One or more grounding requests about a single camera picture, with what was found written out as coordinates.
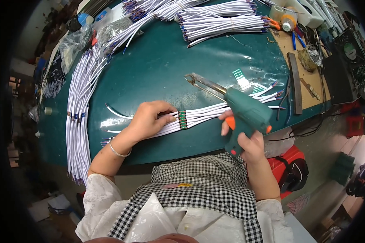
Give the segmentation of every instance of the white shirt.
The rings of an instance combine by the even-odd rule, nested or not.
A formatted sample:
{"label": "white shirt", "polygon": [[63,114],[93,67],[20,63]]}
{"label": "white shirt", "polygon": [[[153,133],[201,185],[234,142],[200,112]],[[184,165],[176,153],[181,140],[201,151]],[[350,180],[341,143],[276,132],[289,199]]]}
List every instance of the white shirt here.
{"label": "white shirt", "polygon": [[[107,236],[127,203],[110,179],[100,174],[90,175],[84,195],[85,215],[77,225],[76,234],[82,241]],[[257,202],[257,218],[265,243],[293,242],[279,201]],[[200,243],[246,242],[242,221],[203,208],[163,208],[156,194],[141,208],[124,242],[151,241],[172,233],[189,235]]]}

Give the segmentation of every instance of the woman's right hand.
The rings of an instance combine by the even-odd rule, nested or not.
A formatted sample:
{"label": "woman's right hand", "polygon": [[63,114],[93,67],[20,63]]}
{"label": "woman's right hand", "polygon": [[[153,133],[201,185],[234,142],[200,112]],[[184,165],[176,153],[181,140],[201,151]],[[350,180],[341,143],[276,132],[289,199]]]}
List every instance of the woman's right hand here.
{"label": "woman's right hand", "polygon": [[[222,115],[219,116],[220,120],[226,119],[226,117],[232,116],[233,113],[231,110],[225,111]],[[229,132],[230,127],[226,121],[222,123],[222,131],[221,135],[225,136]],[[243,152],[240,156],[247,163],[260,163],[263,161],[267,161],[265,158],[265,154],[263,151],[263,135],[259,131],[255,131],[251,138],[248,138],[245,133],[240,133],[238,135],[238,144],[243,148]]]}

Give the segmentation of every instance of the green glue gun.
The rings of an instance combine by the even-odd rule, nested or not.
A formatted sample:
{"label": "green glue gun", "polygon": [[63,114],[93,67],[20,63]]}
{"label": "green glue gun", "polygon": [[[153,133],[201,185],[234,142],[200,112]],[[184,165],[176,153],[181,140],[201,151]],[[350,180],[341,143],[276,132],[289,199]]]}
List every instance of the green glue gun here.
{"label": "green glue gun", "polygon": [[[184,78],[193,86],[224,101],[231,108],[234,116],[227,117],[225,121],[233,132],[224,148],[234,157],[238,157],[243,151],[238,144],[238,135],[240,133],[245,133],[248,138],[251,138],[256,130],[262,134],[270,133],[272,126],[269,124],[269,119],[273,111],[265,104],[239,90],[234,88],[226,89],[195,73],[186,74]],[[223,94],[223,99],[199,86],[197,82]]]}

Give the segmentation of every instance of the teal table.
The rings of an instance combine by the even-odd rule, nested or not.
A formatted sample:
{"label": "teal table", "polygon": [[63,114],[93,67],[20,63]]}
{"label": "teal table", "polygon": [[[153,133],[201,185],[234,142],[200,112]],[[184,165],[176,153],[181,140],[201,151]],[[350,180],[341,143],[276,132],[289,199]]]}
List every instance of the teal table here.
{"label": "teal table", "polygon": [[[216,4],[226,1],[211,1]],[[259,6],[267,15],[269,8]],[[278,80],[270,91],[284,89],[289,69],[277,45],[270,43],[270,33],[235,34],[241,45],[231,37],[221,36],[204,41],[192,48],[186,48],[178,24],[154,20],[142,29],[144,34],[134,40],[124,55],[116,53],[103,71],[95,93],[90,101],[88,119],[91,158],[102,148],[102,138],[113,134],[105,130],[122,130],[130,120],[122,119],[108,111],[104,103],[127,116],[133,116],[138,105],[144,101],[166,100],[179,110],[197,109],[220,103],[215,97],[190,85],[184,75],[195,72],[224,87],[239,88],[232,72],[241,69],[251,82],[269,86]],[[53,114],[41,114],[39,131],[40,152],[48,163],[65,166],[67,151],[65,123],[67,99],[71,75],[55,99],[46,100],[44,107],[52,107]],[[245,92],[250,94],[253,88]],[[280,100],[267,103],[278,105]],[[316,115],[320,105],[303,110],[302,115],[292,116],[288,126]],[[271,119],[272,131],[285,125],[287,111],[280,112],[276,121],[274,110]],[[220,136],[221,121],[212,119],[190,129],[138,143],[125,164],[146,164],[199,155],[224,148],[226,138]]]}

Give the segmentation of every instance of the bundle of white cables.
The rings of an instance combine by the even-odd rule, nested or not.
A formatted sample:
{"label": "bundle of white cables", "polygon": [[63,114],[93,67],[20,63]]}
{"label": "bundle of white cables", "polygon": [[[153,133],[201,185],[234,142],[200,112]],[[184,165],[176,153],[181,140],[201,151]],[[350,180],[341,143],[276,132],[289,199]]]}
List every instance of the bundle of white cables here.
{"label": "bundle of white cables", "polygon": [[112,37],[111,40],[108,41],[108,48],[112,49],[112,52],[115,52],[117,48],[128,41],[123,50],[124,54],[136,32],[154,18],[159,18],[163,21],[171,21],[174,19],[176,12],[208,1],[209,0],[127,0],[123,6],[124,12],[135,23]]}
{"label": "bundle of white cables", "polygon": [[[266,93],[267,91],[271,90],[273,88],[273,86],[275,86],[276,84],[277,84],[277,81],[274,82],[267,89],[265,89],[261,92],[258,92],[258,93],[250,94],[249,96],[256,99],[256,100],[261,101],[262,103],[267,103],[267,102],[270,102],[270,101],[279,100],[281,98],[278,98],[278,97],[282,95],[282,93],[284,92],[283,90],[281,90],[279,92],[275,92],[271,95],[261,96],[264,93]],[[124,116],[124,115],[121,115],[121,114],[115,112],[107,104],[106,104],[106,106],[107,106],[107,109],[109,111],[111,111],[113,114],[115,114],[115,115],[117,115],[121,118],[124,118],[124,119],[132,119],[132,117]],[[271,109],[284,109],[283,107],[279,107],[279,106],[269,106],[269,108],[271,108]],[[208,107],[204,107],[204,108],[201,108],[201,109],[185,110],[185,111],[178,111],[178,112],[170,113],[168,115],[172,115],[172,116],[176,117],[177,120],[165,125],[152,138],[155,138],[155,137],[158,137],[158,136],[163,136],[163,135],[170,134],[170,133],[174,133],[176,131],[191,128],[191,127],[193,127],[197,124],[203,123],[203,122],[205,122],[209,119],[213,119],[215,117],[220,116],[226,110],[230,110],[230,107],[227,105],[227,103],[220,103],[220,104],[215,104],[215,105],[211,105],[211,106],[208,106]],[[107,130],[107,132],[109,132],[109,133],[120,133],[120,131],[112,131],[112,130]],[[102,143],[102,145],[105,145],[106,143],[108,143],[108,141],[102,141],[101,143]]]}
{"label": "bundle of white cables", "polygon": [[255,3],[240,0],[185,9],[177,13],[176,17],[184,40],[190,42],[187,47],[191,47],[227,32],[267,32],[268,21],[256,16],[256,8]]}
{"label": "bundle of white cables", "polygon": [[68,173],[72,175],[77,184],[85,186],[91,164],[88,141],[88,103],[102,70],[108,64],[107,59],[100,58],[100,56],[102,56],[102,51],[97,44],[86,51],[73,72],[69,87],[66,119]]}

